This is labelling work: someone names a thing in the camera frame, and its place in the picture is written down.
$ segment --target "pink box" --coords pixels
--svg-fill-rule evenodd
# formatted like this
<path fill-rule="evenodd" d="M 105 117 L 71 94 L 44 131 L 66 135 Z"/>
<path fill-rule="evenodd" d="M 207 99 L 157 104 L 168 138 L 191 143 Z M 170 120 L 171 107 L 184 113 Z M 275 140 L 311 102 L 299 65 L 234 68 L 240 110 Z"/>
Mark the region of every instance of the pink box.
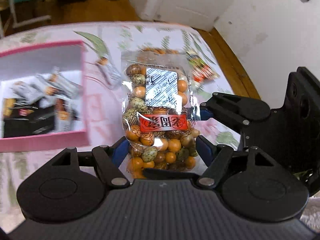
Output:
<path fill-rule="evenodd" d="M 0 152 L 41 151 L 89 145 L 83 53 L 83 42 L 79 40 L 45 43 L 0 53 L 1 120 L 4 91 L 8 91 L 6 84 L 11 80 L 26 79 L 36 74 L 49 75 L 53 67 L 57 66 L 67 79 L 74 81 L 72 78 L 77 78 L 80 82 L 76 83 L 82 85 L 82 93 L 76 104 L 80 122 L 77 121 L 75 130 L 0 138 Z"/>

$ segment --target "wooden floor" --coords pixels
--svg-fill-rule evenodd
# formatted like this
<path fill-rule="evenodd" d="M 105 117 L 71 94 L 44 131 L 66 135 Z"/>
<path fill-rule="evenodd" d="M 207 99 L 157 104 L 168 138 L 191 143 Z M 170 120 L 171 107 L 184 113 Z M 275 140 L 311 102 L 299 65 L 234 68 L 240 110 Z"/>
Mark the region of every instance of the wooden floor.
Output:
<path fill-rule="evenodd" d="M 30 6 L 27 3 L 17 5 L 18 21 L 32 17 L 32 11 L 28 7 Z M 87 0 L 86 2 L 72 3 L 62 7 L 59 7 L 55 0 L 50 0 L 37 5 L 36 16 L 45 14 L 52 16 L 52 25 L 93 21 L 140 20 L 128 0 Z M 36 23 L 19 29 L 9 27 L 6 35 L 45 25 L 48 25 L 48 23 Z M 233 92 L 240 96 L 260 98 L 244 68 L 219 33 L 215 29 L 210 33 L 202 30 L 198 31 L 213 51 Z"/>

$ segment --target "pink box edge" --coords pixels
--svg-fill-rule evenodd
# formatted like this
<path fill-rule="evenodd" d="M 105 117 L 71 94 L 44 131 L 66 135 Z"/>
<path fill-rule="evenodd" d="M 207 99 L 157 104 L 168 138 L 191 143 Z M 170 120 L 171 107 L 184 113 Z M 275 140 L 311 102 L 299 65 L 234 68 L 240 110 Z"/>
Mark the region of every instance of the pink box edge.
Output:
<path fill-rule="evenodd" d="M 66 147 L 83 147 L 90 145 L 88 138 L 88 120 L 87 120 L 87 109 L 86 101 L 87 96 L 86 82 L 84 78 L 84 44 L 82 40 L 74 41 L 58 41 L 58 42 L 47 42 L 31 46 L 25 46 L 21 48 L 6 50 L 0 53 L 0 57 L 5 57 L 7 55 L 21 53 L 25 51 L 50 48 L 56 46 L 69 46 L 69 45 L 79 45 L 81 47 L 81 69 L 82 69 L 82 87 L 83 87 L 83 100 L 82 100 L 82 110 L 83 110 L 83 123 L 85 129 L 79 131 L 68 131 L 68 132 L 58 132 L 52 134 L 41 134 L 41 135 L 30 135 L 21 137 L 11 137 L 11 138 L 0 138 L 0 152 L 22 152 L 22 151 L 43 151 L 43 150 L 54 150 Z"/>

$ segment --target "tablecloth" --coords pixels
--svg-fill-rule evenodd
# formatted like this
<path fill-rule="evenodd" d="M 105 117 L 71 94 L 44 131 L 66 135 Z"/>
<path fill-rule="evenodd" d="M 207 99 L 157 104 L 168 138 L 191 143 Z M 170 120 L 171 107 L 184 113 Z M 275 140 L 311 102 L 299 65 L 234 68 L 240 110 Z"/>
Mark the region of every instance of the tablecloth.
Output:
<path fill-rule="evenodd" d="M 85 93 L 91 145 L 80 147 L 78 151 L 89 151 L 98 145 L 112 145 L 124 135 L 121 126 L 122 91 L 121 89 L 111 91 L 106 87 L 103 76 L 94 64 L 98 59 L 97 52 L 94 44 L 84 37 L 86 33 L 93 34 L 95 42 L 105 43 L 109 56 L 119 70 L 122 51 L 135 51 L 144 47 L 170 48 L 179 51 L 194 49 L 220 75 L 214 82 L 204 84 L 203 90 L 198 95 L 199 101 L 207 101 L 214 91 L 233 94 L 203 38 L 196 30 L 181 25 L 144 22 L 81 23 L 42 27 L 1 39 L 0 51 L 43 42 L 83 40 L 86 43 Z M 239 144 L 240 136 L 214 119 L 199 121 L 196 128 L 214 144 L 224 143 L 233 148 Z M 23 221 L 15 196 L 20 183 L 61 150 L 0 153 L 0 227 L 6 232 Z M 125 173 L 124 166 L 121 166 L 121 170 Z M 204 168 L 202 162 L 195 170 L 201 173 Z"/>

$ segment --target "bag of coated peanuts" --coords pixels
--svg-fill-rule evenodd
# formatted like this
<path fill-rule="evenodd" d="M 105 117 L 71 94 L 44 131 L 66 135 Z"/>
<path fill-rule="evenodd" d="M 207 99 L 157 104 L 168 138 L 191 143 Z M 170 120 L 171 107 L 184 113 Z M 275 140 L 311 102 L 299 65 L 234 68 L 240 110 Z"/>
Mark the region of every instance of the bag of coated peanuts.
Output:
<path fill-rule="evenodd" d="M 200 109 L 186 55 L 125 52 L 121 65 L 127 94 L 122 123 L 131 156 L 127 170 L 142 178 L 143 168 L 193 169 Z"/>

